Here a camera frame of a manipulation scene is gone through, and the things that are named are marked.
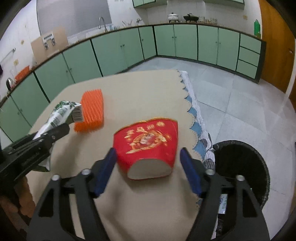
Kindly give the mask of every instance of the tile floor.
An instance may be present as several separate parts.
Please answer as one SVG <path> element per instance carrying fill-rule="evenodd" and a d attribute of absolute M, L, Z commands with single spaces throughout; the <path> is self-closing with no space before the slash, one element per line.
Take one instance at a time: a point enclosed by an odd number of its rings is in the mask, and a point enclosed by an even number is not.
<path fill-rule="evenodd" d="M 283 92 L 202 64 L 154 58 L 130 71 L 178 69 L 188 72 L 213 143 L 244 141 L 263 156 L 271 189 L 263 208 L 270 238 L 289 215 L 295 184 L 296 113 Z"/>

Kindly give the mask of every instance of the beige board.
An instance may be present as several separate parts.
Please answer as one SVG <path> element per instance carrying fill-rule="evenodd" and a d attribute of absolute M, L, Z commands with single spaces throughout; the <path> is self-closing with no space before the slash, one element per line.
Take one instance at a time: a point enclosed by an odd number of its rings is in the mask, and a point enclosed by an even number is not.
<path fill-rule="evenodd" d="M 103 159 L 112 147 L 113 134 L 121 127 L 153 117 L 172 118 L 178 121 L 179 140 L 171 175 L 135 181 L 116 164 L 105 192 L 95 204 L 111 240 L 186 240 L 198 213 L 198 198 L 191 192 L 181 166 L 180 149 L 187 147 L 193 158 L 200 160 L 200 156 L 192 150 L 197 137 L 190 130 L 194 117 L 187 112 L 191 104 L 184 99 L 188 93 L 183 88 L 176 70 L 130 72 L 65 88 L 40 115 L 31 132 L 39 130 L 59 101 L 80 102 L 82 94 L 93 89 L 102 89 L 104 126 L 79 134 L 73 131 L 74 124 L 70 125 L 70 133 L 53 148 L 51 172 L 32 171 L 27 175 L 34 201 L 38 202 L 52 175 L 74 176 Z M 76 234 L 83 238 L 74 195 L 70 201 Z"/>
<path fill-rule="evenodd" d="M 65 29 L 58 28 L 52 31 L 56 45 L 53 45 L 51 40 L 48 40 L 48 49 L 45 49 L 42 38 L 48 36 L 50 33 L 46 33 L 31 42 L 31 47 L 37 64 L 41 64 L 49 57 L 55 53 L 58 53 L 69 45 Z"/>

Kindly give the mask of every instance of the gold trim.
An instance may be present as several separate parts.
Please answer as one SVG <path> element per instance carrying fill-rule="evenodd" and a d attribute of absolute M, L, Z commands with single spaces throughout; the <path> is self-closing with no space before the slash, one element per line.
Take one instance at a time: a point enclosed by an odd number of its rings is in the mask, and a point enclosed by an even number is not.
<path fill-rule="evenodd" d="M 154 117 L 154 118 L 149 119 L 149 120 L 141 120 L 141 121 L 137 121 L 137 122 L 135 122 L 135 123 L 133 123 L 131 125 L 124 126 L 124 127 L 120 128 L 118 131 L 116 131 L 114 133 L 114 135 L 117 134 L 118 132 L 120 132 L 121 130 L 123 130 L 123 129 L 127 128 L 127 127 L 131 127 L 131 126 L 133 126 L 135 124 L 147 123 L 148 121 L 154 121 L 154 120 L 160 120 L 160 119 L 162 119 L 162 120 L 170 120 L 170 121 L 174 121 L 174 122 L 177 122 L 178 123 L 177 120 L 174 120 L 174 119 L 171 119 L 171 118 L 167 118 L 167 117 Z"/>

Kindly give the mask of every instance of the wall switch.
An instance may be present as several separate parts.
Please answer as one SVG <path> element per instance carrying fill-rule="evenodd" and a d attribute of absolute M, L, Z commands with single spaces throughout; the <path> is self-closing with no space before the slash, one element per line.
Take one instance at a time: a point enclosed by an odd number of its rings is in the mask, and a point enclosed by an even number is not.
<path fill-rule="evenodd" d="M 17 65 L 18 65 L 18 59 L 16 59 L 16 60 L 13 62 L 13 64 L 14 64 L 15 66 L 17 66 Z"/>

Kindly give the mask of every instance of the pot lid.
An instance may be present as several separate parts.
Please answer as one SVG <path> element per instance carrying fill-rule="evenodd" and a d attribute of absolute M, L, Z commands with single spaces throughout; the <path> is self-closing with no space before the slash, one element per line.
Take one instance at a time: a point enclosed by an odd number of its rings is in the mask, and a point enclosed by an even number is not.
<path fill-rule="evenodd" d="M 179 15 L 178 15 L 178 14 L 174 14 L 174 13 L 172 12 L 172 13 L 169 14 L 168 16 L 169 16 L 169 17 L 172 17 L 172 16 L 174 16 L 174 17 L 178 17 Z"/>

